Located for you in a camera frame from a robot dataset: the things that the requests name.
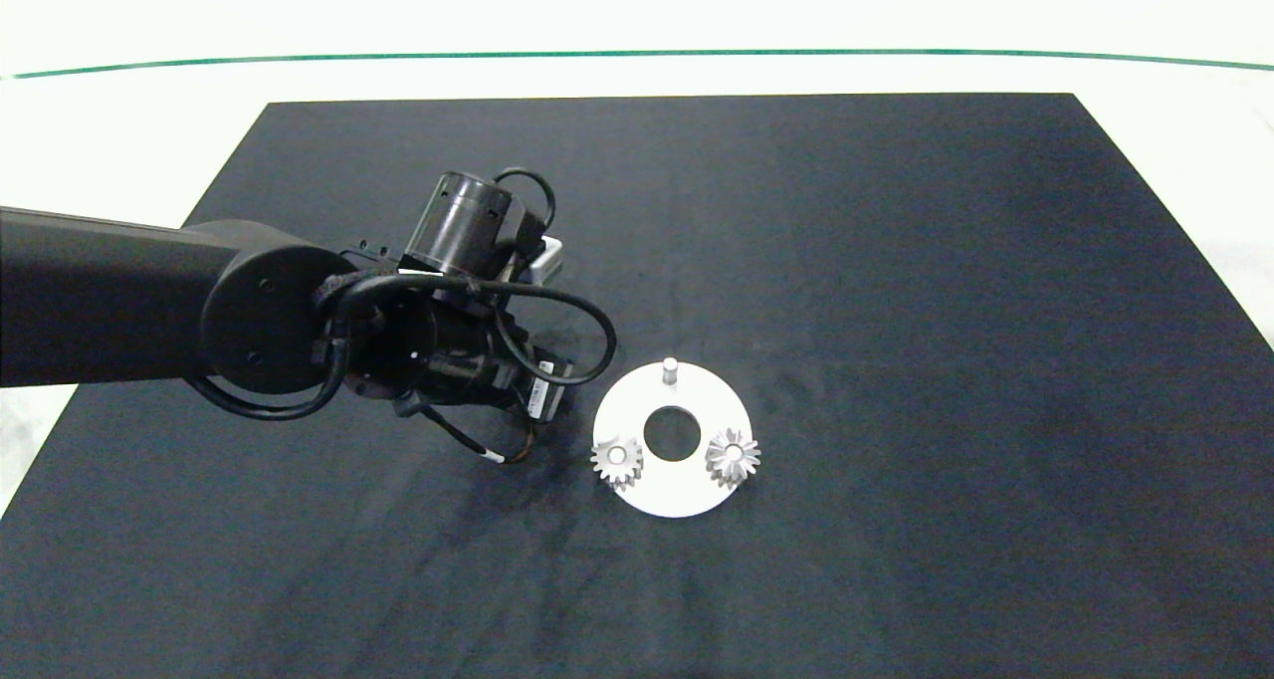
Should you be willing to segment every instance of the black cable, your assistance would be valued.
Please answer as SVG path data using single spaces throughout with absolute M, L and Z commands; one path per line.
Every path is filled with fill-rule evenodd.
M 199 394 L 209 399 L 213 405 L 234 415 L 250 417 L 254 420 L 296 420 L 327 405 L 336 395 L 336 390 L 340 390 L 341 380 L 344 380 L 345 371 L 349 367 L 349 339 L 333 339 L 327 353 L 327 375 L 324 378 L 322 387 L 318 389 L 318 394 L 312 399 L 307 399 L 306 403 L 285 408 L 257 405 L 246 401 L 246 399 L 234 397 L 232 394 L 225 392 L 225 390 L 213 385 L 213 381 L 208 378 L 185 380 L 190 383 L 190 387 L 199 390 Z
M 548 301 L 567 303 L 567 306 L 573 306 L 580 311 L 587 312 L 601 326 L 601 332 L 606 336 L 606 349 L 601 353 L 601 361 L 595 367 L 591 367 L 587 373 L 578 376 L 552 376 L 545 373 L 545 371 L 540 371 L 540 367 L 517 348 L 517 343 L 505 326 L 501 312 L 496 312 L 496 331 L 499 334 L 501 341 L 506 344 L 508 352 L 519 362 L 519 366 L 522 366 L 531 376 L 547 381 L 547 383 L 583 385 L 587 381 L 595 380 L 596 376 L 601 376 L 606 371 L 606 367 L 610 366 L 610 361 L 615 357 L 615 349 L 619 344 L 619 339 L 615 335 L 615 326 L 610 322 L 610 317 L 600 307 L 594 306 L 586 298 L 577 297 L 577 294 L 558 292 L 558 289 L 545 289 L 541 285 L 510 284 L 501 280 L 475 280 L 464 279 L 464 276 L 459 275 L 433 274 L 377 275 L 350 285 L 341 294 L 340 302 L 336 303 L 336 313 L 331 321 L 333 338 L 348 338 L 354 312 L 382 298 L 383 294 L 400 292 L 400 289 L 450 289 L 450 292 L 465 292 L 469 294 L 515 294 L 516 297 L 547 298 Z
M 540 190 L 544 192 L 544 201 L 549 208 L 548 215 L 544 218 L 544 229 L 549 229 L 549 227 L 553 225 L 554 217 L 557 215 L 557 195 L 553 192 L 553 186 L 549 185 L 549 181 L 545 180 L 544 176 L 536 175 L 535 171 L 522 169 L 522 167 L 508 167 L 508 169 L 501 171 L 499 175 L 496 175 L 494 181 L 496 183 L 501 183 L 501 181 L 508 178 L 508 176 L 526 176 L 527 180 L 533 180 L 536 185 L 540 185 Z
M 442 417 L 442 414 L 434 410 L 433 406 L 427 405 L 420 408 L 420 415 L 428 417 L 429 420 L 436 422 L 436 424 L 446 431 L 447 434 L 459 440 L 460 445 L 466 448 L 471 448 L 471 451 L 487 457 L 487 460 L 490 460 L 492 462 L 499 462 L 499 465 L 516 465 L 516 462 L 522 462 L 529 455 L 531 455 L 531 448 L 535 447 L 535 422 L 529 418 L 526 423 L 526 440 L 522 441 L 522 447 L 511 456 L 503 456 L 490 448 L 487 448 L 479 443 L 478 440 L 470 438 L 465 431 L 461 431 L 460 428 L 452 425 L 451 422 L 447 422 L 446 417 Z
M 540 367 L 535 366 L 521 352 L 521 349 L 517 348 L 517 343 L 512 335 L 508 334 L 508 329 L 502 321 L 503 315 L 499 311 L 496 312 L 496 330 L 499 334 L 501 341 L 506 344 L 508 352 L 512 353 L 515 361 L 519 362 L 519 366 L 522 366 L 524 369 L 526 369 L 531 376 L 536 376 L 536 378 L 547 381 L 547 383 L 582 385 L 587 383 L 587 381 L 595 380 L 596 376 L 601 376 L 606 367 L 610 366 L 610 361 L 614 359 L 615 349 L 619 344 L 615 335 L 615 326 L 610 322 L 610 317 L 606 316 L 600 307 L 594 306 L 591 302 L 586 301 L 586 298 L 577 297 L 577 294 L 557 292 L 555 289 L 545 289 L 541 288 L 541 285 L 510 284 L 501 283 L 501 280 L 464 279 L 464 276 L 457 275 L 373 275 L 371 279 L 359 280 L 354 285 L 350 285 L 349 289 L 345 289 L 345 293 L 341 294 L 340 301 L 336 303 L 336 312 L 333 316 L 330 327 L 326 376 L 324 378 L 322 387 L 318 389 L 318 394 L 316 394 L 315 397 L 308 399 L 308 401 L 292 406 L 275 408 L 234 397 L 232 394 L 225 392 L 225 390 L 213 385 L 213 381 L 209 381 L 208 378 L 185 378 L 186 383 L 195 389 L 201 396 L 209 399 L 213 405 L 222 408 L 222 410 L 233 413 L 234 415 L 250 417 L 254 420 L 296 420 L 299 417 L 310 415 L 313 411 L 320 410 L 320 408 L 327 405 L 327 403 L 335 397 L 336 390 L 340 390 L 341 380 L 344 380 L 345 371 L 349 367 L 349 335 L 355 312 L 362 311 L 364 307 L 369 306 L 369 303 L 382 298 L 383 294 L 399 292 L 400 289 L 451 289 L 451 292 L 465 292 L 469 294 L 505 294 L 505 297 L 515 297 L 515 294 L 519 294 L 519 297 L 547 298 L 548 301 L 567 303 L 567 306 L 573 306 L 580 311 L 587 312 L 587 315 L 601 326 L 601 331 L 606 336 L 606 349 L 601 353 L 601 361 L 582 376 L 552 376 L 545 373 L 545 371 L 540 371 Z M 464 436 L 464 433 L 456 429 L 455 425 L 443 425 L 443 429 L 447 428 L 455 429 L 452 436 L 456 437 L 456 440 L 460 440 L 460 436 Z M 478 445 L 473 438 L 469 438 L 469 442 L 475 446 Z M 525 457 L 525 452 L 529 452 L 531 442 L 533 438 L 527 440 L 527 446 L 524 447 L 522 452 L 519 452 L 519 455 L 513 457 L 519 459 L 519 461 Z

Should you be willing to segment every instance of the gear hole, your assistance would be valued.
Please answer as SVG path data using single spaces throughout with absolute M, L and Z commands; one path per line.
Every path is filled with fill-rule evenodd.
M 646 447 L 660 460 L 676 462 L 694 455 L 702 440 L 699 422 L 682 408 L 660 408 L 651 413 L 642 428 Z

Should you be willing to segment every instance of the white label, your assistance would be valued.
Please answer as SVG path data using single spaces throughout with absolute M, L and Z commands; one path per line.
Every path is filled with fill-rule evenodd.
M 540 362 L 540 371 L 545 373 L 553 372 L 553 364 L 548 361 Z M 549 397 L 549 385 L 547 381 L 536 378 L 531 383 L 531 399 L 526 401 L 526 411 L 536 420 L 540 419 L 540 414 L 544 413 L 544 399 Z

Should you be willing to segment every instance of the bevel gear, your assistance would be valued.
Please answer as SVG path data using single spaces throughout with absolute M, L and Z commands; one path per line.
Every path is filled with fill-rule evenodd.
M 613 438 L 592 447 L 592 469 L 612 488 L 622 490 L 641 478 L 642 452 L 636 438 Z
M 706 452 L 708 471 L 719 485 L 731 488 L 757 474 L 761 465 L 761 448 L 757 441 L 743 437 L 741 431 L 726 429 L 708 442 Z

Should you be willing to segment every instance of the white ring plate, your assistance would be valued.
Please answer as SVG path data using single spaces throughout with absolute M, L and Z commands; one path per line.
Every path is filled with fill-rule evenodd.
M 699 445 L 685 460 L 669 462 L 646 445 L 646 420 L 660 408 L 682 408 L 699 424 Z M 676 383 L 664 385 L 662 362 L 651 362 L 623 376 L 601 399 L 592 422 L 592 445 L 636 438 L 642 446 L 641 479 L 615 494 L 648 515 L 691 517 L 712 510 L 735 490 L 719 485 L 707 470 L 708 442 L 726 428 L 752 437 L 748 411 L 726 381 L 705 367 L 678 362 Z

